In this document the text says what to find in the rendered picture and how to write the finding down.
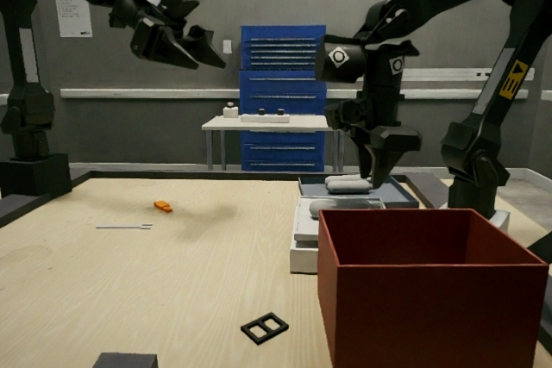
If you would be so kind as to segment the black rectangular buckle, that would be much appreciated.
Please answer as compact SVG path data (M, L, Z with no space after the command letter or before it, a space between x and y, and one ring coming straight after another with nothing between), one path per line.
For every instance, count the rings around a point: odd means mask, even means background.
M280 327L272 330L268 325L264 323L265 321L268 321L270 319L272 319L277 324L279 324ZM249 330L256 326L260 327L263 331L266 332L266 334L264 334L259 338L251 330ZM283 320L281 320L278 316L276 316L276 314L274 314L273 312L263 315L262 317L241 326L241 331L245 335L247 335L247 337L251 339L257 346L285 332L288 329L289 329L289 325Z

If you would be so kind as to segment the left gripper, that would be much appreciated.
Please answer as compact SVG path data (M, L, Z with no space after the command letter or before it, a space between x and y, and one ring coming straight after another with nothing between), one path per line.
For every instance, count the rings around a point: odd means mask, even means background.
M129 44L132 54L139 59L192 70L197 70L198 62L225 68L227 63L212 45L213 30L207 26L194 25L191 26L188 35L184 36L184 22L172 18L165 26L163 21L156 18L151 10L152 7L149 4L146 5L142 6L135 15L134 29L139 19L143 18L143 20L138 22L138 27ZM172 29L175 30L172 31Z

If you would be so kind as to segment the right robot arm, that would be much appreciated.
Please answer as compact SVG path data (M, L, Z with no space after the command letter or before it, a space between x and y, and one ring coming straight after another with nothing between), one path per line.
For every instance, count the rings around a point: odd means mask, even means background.
M366 22L352 37L356 39L322 35L314 65L316 81L354 84L364 76L363 84L401 86L405 55L420 55L411 41L381 44L377 50L365 49L366 45L405 37L432 17L468 1L383 0L372 5ZM497 187L505 186L510 177L497 160L501 124L543 43L552 35L552 0L502 2L512 7L510 35L470 115L461 123L451 122L440 142L448 172L456 176L448 189L447 207L474 209L488 221L497 212ZM373 101L367 91L361 97L358 90L355 99L323 110L328 127L334 130L362 120L373 125Z

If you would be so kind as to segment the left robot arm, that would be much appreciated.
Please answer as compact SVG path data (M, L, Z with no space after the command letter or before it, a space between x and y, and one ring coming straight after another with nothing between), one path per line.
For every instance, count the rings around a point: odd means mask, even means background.
M198 0L160 0L157 6L148 0L85 1L113 8L109 13L111 28L126 28L128 25L133 30L135 15L146 4L152 7L156 18L165 26L171 18L186 25L185 17L200 4ZM31 20L36 4L37 0L0 0L14 82L7 98L8 110L0 123L3 134L13 134L15 157L9 160L32 162L54 156L49 152L46 131L43 131L53 129L56 109L53 94L47 93L40 81Z

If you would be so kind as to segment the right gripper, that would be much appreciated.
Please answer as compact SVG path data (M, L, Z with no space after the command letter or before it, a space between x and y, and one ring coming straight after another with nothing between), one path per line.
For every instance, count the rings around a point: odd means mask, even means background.
M355 146L360 176L367 179L372 170L375 189L380 188L405 153L421 150L423 137L420 133L401 127L401 122L397 121L398 102L405 100L400 89L398 86L363 84L361 97L367 91L373 101L373 125L364 125L362 120L341 128L344 132L351 130L346 136Z

